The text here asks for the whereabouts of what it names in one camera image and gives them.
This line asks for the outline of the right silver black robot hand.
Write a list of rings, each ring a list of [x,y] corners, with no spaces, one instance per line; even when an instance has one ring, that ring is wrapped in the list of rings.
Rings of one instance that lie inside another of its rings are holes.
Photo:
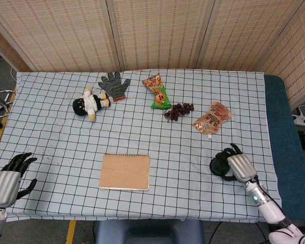
[[[223,161],[223,166],[227,172],[220,174],[221,178],[226,181],[237,180],[240,183],[247,183],[254,179],[257,172],[249,158],[239,149],[239,147],[230,143],[231,148],[225,148],[219,153],[220,159]]]

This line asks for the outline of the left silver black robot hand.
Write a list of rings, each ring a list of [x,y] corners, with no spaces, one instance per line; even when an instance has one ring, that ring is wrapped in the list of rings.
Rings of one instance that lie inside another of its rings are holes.
[[[31,152],[18,154],[0,170],[0,208],[12,206],[16,200],[30,194],[35,188],[37,179],[34,178],[26,189],[19,189],[21,179],[29,165],[37,160],[31,155]]]

